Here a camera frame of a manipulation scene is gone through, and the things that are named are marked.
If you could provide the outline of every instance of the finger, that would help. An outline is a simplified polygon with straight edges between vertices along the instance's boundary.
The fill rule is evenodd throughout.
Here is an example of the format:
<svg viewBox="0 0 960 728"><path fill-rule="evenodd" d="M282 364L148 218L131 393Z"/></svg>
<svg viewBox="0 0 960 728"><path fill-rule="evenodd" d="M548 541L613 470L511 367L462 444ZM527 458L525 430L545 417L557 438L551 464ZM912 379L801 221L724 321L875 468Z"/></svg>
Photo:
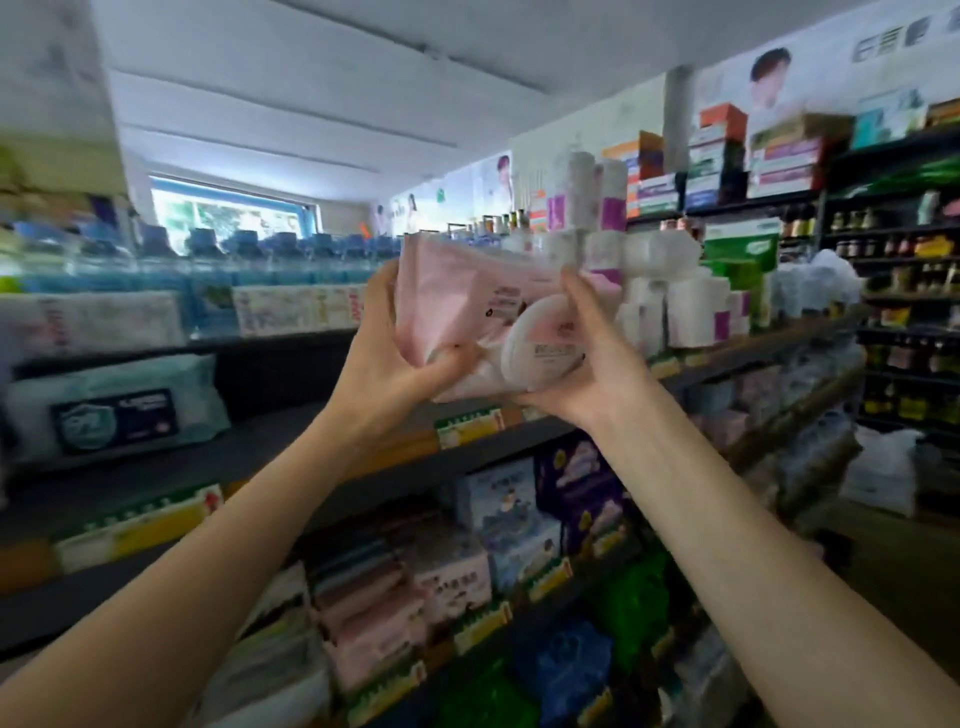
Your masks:
<svg viewBox="0 0 960 728"><path fill-rule="evenodd" d="M572 266L564 266L560 273L561 282L564 285L566 295L573 301L573 306L577 310L577 316L583 325L584 337L593 341L597 336L611 328L607 315L600 305L596 291L593 286L587 283Z"/></svg>
<svg viewBox="0 0 960 728"><path fill-rule="evenodd" d="M481 355L480 347L474 344L442 350L437 359L413 372L411 395L416 401L436 397L472 372Z"/></svg>
<svg viewBox="0 0 960 728"><path fill-rule="evenodd" d="M363 321L368 328L393 325L393 289L398 269L399 262L390 260L381 265L367 281L363 297Z"/></svg>

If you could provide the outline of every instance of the white ceiling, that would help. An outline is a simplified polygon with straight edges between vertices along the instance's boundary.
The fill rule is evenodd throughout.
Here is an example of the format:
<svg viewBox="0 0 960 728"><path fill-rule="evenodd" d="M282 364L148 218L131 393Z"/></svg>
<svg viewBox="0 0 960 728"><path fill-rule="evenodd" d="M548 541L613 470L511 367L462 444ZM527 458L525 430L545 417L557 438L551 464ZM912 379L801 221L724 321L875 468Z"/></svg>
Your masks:
<svg viewBox="0 0 960 728"><path fill-rule="evenodd" d="M371 200L861 0L93 0L148 167Z"/></svg>

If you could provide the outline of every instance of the white plastic bag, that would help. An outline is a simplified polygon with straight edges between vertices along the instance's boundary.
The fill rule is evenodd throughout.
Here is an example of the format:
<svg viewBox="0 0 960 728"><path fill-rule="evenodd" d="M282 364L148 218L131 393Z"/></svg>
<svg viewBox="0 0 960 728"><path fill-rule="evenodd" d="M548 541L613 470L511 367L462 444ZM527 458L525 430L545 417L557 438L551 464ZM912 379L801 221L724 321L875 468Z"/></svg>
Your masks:
<svg viewBox="0 0 960 728"><path fill-rule="evenodd" d="M915 429L881 434L859 426L856 441L863 452L847 467L840 497L912 518L917 492L913 452L920 437Z"/></svg>

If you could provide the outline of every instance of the round lid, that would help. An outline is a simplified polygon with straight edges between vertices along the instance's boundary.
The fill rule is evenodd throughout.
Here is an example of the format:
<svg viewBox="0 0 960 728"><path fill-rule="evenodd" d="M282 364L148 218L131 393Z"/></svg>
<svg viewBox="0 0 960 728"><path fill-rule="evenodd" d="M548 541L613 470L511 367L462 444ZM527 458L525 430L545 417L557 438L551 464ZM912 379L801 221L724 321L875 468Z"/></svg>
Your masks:
<svg viewBox="0 0 960 728"><path fill-rule="evenodd" d="M584 357L576 326L566 294L533 303L520 314L503 343L503 378L512 387L527 391L550 386Z"/></svg>

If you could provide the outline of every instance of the purple package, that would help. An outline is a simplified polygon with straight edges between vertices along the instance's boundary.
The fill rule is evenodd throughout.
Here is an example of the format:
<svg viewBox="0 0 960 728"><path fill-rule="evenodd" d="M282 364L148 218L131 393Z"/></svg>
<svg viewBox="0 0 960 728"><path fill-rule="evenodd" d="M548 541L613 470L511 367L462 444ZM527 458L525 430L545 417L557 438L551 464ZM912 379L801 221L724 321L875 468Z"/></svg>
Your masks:
<svg viewBox="0 0 960 728"><path fill-rule="evenodd" d="M537 507L557 518L565 500L603 486L611 476L616 480L599 448L579 430L540 447L534 455L534 469Z"/></svg>
<svg viewBox="0 0 960 728"><path fill-rule="evenodd" d="M571 558L580 555L588 537L603 533L623 517L623 487L612 471L608 473L611 478L607 486L565 502L564 514L560 517L564 555Z"/></svg>

